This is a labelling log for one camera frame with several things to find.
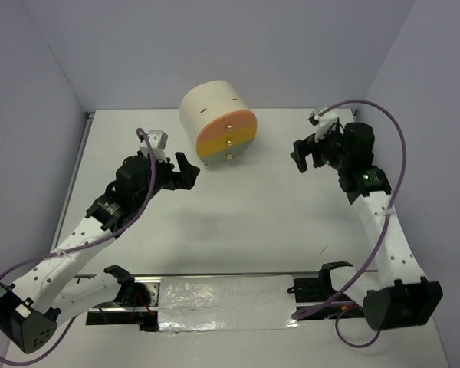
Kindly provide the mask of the yellow drawer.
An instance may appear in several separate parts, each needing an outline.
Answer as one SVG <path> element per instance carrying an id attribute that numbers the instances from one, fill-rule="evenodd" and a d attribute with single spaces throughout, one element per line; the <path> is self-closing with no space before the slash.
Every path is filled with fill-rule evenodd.
<path id="1" fill-rule="evenodd" d="M 196 153 L 200 159 L 229 153 L 233 156 L 244 152 L 253 143 L 255 130 L 240 129 L 231 132 L 221 132 L 216 135 L 200 135 L 196 140 Z"/>

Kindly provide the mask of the grey bottom drawer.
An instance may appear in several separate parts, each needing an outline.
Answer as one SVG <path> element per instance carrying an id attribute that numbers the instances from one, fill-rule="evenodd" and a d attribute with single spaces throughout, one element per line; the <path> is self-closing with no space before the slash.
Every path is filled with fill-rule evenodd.
<path id="1" fill-rule="evenodd" d="M 215 146 L 207 149 L 204 152 L 201 152 L 198 154 L 198 156 L 206 166 L 217 166 L 240 156 L 249 148 L 252 143 L 252 140 L 248 140 L 237 145 L 228 146 L 225 144 L 221 147 Z"/>

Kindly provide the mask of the orange top drawer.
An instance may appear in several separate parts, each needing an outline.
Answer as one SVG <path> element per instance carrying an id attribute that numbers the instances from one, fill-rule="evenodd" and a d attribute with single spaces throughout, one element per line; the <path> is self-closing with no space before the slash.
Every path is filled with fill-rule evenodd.
<path id="1" fill-rule="evenodd" d="M 242 143 L 253 139 L 257 132 L 257 118 L 250 110 L 238 110 L 224 114 L 206 124 L 197 142 L 232 139 Z"/>

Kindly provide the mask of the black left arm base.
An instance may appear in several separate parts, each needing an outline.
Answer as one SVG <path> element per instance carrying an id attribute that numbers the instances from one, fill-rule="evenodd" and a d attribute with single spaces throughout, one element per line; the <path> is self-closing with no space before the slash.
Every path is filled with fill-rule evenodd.
<path id="1" fill-rule="evenodd" d="M 87 312 L 87 326 L 137 326 L 142 332 L 158 332 L 160 282 L 138 281 L 118 265 L 104 269 L 120 282 L 111 301 L 101 303 Z"/>

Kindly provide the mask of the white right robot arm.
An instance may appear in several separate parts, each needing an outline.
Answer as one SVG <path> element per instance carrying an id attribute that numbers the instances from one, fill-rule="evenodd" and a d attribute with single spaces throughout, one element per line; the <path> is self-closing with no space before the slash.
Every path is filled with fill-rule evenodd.
<path id="1" fill-rule="evenodd" d="M 430 281 L 414 257 L 392 204 L 384 171 L 373 163 L 375 136 L 365 123 L 329 123 L 293 144 L 291 158 L 300 172 L 328 165 L 360 217 L 376 264 L 376 278 L 347 261 L 323 264 L 318 291 L 328 300 L 347 297 L 359 305 L 374 331 L 422 326 L 442 299 L 441 284 Z"/>

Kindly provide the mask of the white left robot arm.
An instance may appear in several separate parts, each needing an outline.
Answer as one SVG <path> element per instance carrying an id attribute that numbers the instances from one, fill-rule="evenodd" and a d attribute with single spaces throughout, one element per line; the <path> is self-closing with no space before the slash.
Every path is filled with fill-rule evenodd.
<path id="1" fill-rule="evenodd" d="M 94 200 L 78 226 L 57 247 L 54 257 L 37 263 L 10 285 L 0 282 L 0 330 L 23 353 L 41 349 L 67 320 L 98 304 L 131 305 L 147 290 L 119 265 L 111 265 L 81 284 L 71 280 L 134 222 L 148 193 L 190 190 L 200 169 L 183 153 L 176 166 L 168 158 L 152 161 L 137 153 L 116 171 L 116 178 Z"/>

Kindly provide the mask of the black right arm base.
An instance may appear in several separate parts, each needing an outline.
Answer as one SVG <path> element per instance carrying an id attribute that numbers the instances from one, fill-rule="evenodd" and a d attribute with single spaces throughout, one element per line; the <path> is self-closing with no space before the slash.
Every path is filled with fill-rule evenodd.
<path id="1" fill-rule="evenodd" d="M 287 293 L 293 294 L 297 303 L 297 310 L 294 316 L 299 319 L 304 319 L 305 313 L 301 312 L 301 309 L 314 309 L 314 307 L 311 306 L 312 303 L 322 304 L 336 294 L 337 290 L 332 286 L 330 273 L 333 270 L 342 270 L 343 268 L 352 272 L 352 275 L 346 276 L 346 280 L 343 281 L 343 284 L 345 284 L 357 273 L 357 270 L 352 264 L 346 261 L 326 263 L 323 264 L 322 268 L 316 273 L 293 276 L 293 285 L 287 289 Z"/>

